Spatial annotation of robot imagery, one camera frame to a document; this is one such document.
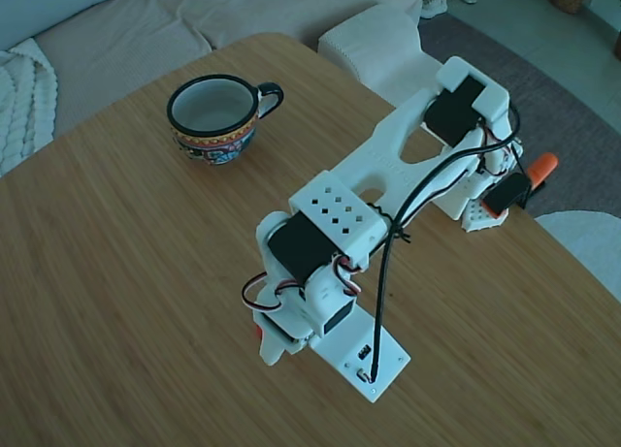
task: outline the couch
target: couch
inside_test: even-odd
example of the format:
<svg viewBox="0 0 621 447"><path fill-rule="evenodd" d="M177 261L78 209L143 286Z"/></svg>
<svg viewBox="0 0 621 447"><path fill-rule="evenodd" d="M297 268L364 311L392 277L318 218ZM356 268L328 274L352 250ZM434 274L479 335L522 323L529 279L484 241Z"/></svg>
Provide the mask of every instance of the couch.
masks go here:
<svg viewBox="0 0 621 447"><path fill-rule="evenodd" d="M0 50L34 36L58 78L58 137L133 90L259 32L311 48L372 5L422 0L0 0Z"/></svg>

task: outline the mug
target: mug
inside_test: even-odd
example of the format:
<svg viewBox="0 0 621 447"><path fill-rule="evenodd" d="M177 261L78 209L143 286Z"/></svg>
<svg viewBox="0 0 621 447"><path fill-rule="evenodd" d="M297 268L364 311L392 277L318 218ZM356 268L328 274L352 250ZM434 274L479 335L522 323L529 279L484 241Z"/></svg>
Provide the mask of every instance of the mug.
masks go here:
<svg viewBox="0 0 621 447"><path fill-rule="evenodd" d="M200 77L182 85L166 113L180 149L212 165L233 161L249 145L256 125L275 110L284 92L272 82L250 85L227 74Z"/></svg>

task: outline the floor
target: floor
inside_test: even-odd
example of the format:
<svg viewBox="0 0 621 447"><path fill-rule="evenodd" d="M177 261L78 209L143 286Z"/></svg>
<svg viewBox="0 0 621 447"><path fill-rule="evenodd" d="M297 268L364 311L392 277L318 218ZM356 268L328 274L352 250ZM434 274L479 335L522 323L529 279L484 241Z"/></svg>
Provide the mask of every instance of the floor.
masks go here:
<svg viewBox="0 0 621 447"><path fill-rule="evenodd" d="M608 24L586 10L564 14L547 0L450 0L448 10L554 78L621 134L621 61Z"/></svg>

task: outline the wooden table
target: wooden table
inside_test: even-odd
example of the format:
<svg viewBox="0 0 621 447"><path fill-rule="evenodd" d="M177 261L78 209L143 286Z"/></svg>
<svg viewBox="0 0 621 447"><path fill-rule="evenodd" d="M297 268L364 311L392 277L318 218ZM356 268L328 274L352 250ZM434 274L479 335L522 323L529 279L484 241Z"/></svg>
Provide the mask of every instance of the wooden table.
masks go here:
<svg viewBox="0 0 621 447"><path fill-rule="evenodd" d="M186 159L186 80L279 82L235 163ZM260 35L138 90L0 179L0 444L619 446L621 306L518 208L466 235L434 207L393 253L384 323L413 357L376 404L310 350L266 367L240 287L258 222L391 108ZM409 158L432 147L410 139ZM378 260L361 277L373 310Z"/></svg>

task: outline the mug handle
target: mug handle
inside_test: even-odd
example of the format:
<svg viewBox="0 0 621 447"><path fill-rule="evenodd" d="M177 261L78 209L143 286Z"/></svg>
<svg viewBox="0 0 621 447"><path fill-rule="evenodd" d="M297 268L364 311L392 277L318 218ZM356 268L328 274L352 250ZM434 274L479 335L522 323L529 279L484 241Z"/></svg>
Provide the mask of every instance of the mug handle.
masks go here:
<svg viewBox="0 0 621 447"><path fill-rule="evenodd" d="M257 88L259 89L259 102L263 101L263 98L268 95L276 95L276 102L268 108L262 108L261 104L259 104L259 119L262 119L282 104L282 100L284 100L284 91L282 91L280 85L273 83L272 81L261 83L260 85L257 85Z"/></svg>

